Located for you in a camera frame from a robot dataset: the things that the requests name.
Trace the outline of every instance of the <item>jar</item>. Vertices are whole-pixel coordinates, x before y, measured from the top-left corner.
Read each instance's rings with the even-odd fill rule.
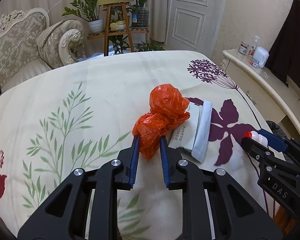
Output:
[[[135,29],[145,29],[149,25],[149,10],[144,7],[138,7],[132,12],[131,27]]]

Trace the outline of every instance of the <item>orange plastic bag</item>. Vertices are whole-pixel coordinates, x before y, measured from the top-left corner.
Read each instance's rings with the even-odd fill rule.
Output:
[[[159,149],[160,137],[190,117],[189,100],[171,84],[155,87],[149,98],[150,112],[139,117],[132,134],[140,136],[139,151],[150,160]]]

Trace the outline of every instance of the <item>curtain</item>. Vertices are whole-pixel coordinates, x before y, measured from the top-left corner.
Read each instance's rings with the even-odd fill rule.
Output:
[[[61,21],[64,18],[76,18],[77,20],[80,20],[84,24],[85,30],[89,29],[87,22],[82,20],[81,18],[78,18],[74,15],[64,16],[64,17],[61,16],[64,12],[64,7],[65,6],[71,7],[69,3],[72,2],[73,0],[63,0],[62,2],[54,6],[59,1],[60,0],[1,0],[0,18],[2,14],[8,14],[13,10],[27,11],[30,10],[31,8],[41,7],[46,11],[51,9],[51,11],[49,12],[51,25]],[[168,0],[149,0],[147,3],[148,9],[150,11],[150,19],[149,19],[150,38],[156,41],[163,42],[165,39],[167,5],[168,5]],[[105,18],[106,12],[102,10],[103,7],[100,8],[100,18]],[[134,42],[140,42],[138,41],[138,38],[140,40],[140,35],[136,35],[136,38],[134,37],[132,38]],[[96,52],[103,52],[103,39],[94,39],[90,41],[85,39],[84,44],[85,44],[87,56],[90,56]]]
[[[167,28],[168,0],[148,0],[150,38],[165,42]]]
[[[291,10],[272,48],[266,67],[282,82],[287,75],[300,88],[300,1],[293,0]]]

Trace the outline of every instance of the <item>drawer handle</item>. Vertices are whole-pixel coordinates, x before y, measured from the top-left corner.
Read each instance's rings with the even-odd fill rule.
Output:
[[[251,102],[253,103],[253,105],[255,106],[256,104],[257,104],[257,102],[256,101],[254,101],[252,98],[251,98],[251,96],[250,96],[250,91],[248,90],[247,92],[246,92],[246,95],[247,95],[247,97],[251,100]]]

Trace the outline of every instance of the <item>potted plant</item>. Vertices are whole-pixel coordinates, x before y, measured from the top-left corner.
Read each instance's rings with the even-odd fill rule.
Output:
[[[86,20],[92,34],[99,34],[104,31],[103,19],[99,19],[100,6],[97,8],[98,0],[74,0],[70,4],[76,9],[65,7],[65,12],[62,16],[76,15]]]
[[[149,11],[144,7],[148,0],[136,0],[132,6],[132,25],[136,29],[147,28],[149,25]]]
[[[161,44],[152,41],[151,43],[142,42],[137,46],[137,52],[141,51],[157,51],[157,50],[165,50]]]
[[[114,54],[123,54],[124,51],[130,48],[129,44],[125,41],[128,36],[123,35],[110,36],[109,40],[112,42]]]
[[[126,11],[127,14],[130,13],[132,11],[131,6],[126,6]],[[117,19],[111,19],[110,22],[111,31],[122,31],[126,29],[121,6],[111,7],[110,15],[114,17],[117,16]]]

